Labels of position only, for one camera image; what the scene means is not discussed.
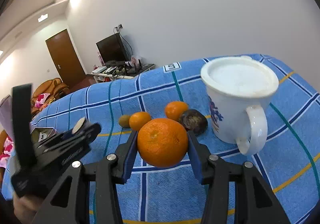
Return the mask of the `person left hand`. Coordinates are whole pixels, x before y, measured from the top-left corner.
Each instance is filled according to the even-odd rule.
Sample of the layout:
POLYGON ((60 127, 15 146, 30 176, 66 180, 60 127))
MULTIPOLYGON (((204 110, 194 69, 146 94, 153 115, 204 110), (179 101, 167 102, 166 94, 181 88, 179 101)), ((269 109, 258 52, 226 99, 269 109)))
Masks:
POLYGON ((32 223, 42 203, 43 199, 33 195, 18 197, 16 193, 13 194, 14 214, 21 223, 32 223))

